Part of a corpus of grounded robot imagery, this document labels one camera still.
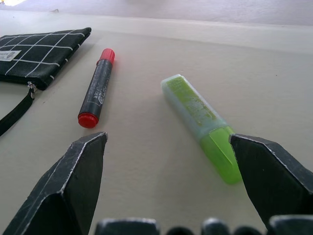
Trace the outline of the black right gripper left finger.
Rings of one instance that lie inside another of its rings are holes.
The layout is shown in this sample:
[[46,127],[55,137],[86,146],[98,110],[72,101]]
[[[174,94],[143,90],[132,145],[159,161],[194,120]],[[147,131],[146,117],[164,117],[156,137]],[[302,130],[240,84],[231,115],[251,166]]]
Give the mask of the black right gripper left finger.
[[108,140],[98,132],[74,141],[39,179],[5,235],[87,235],[94,216]]

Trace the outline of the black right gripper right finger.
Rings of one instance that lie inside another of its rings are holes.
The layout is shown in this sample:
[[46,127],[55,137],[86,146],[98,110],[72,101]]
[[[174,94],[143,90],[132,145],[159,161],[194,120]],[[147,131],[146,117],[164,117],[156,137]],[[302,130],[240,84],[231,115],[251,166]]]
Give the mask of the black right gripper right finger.
[[313,173],[280,144],[232,134],[246,192],[269,232],[313,230]]

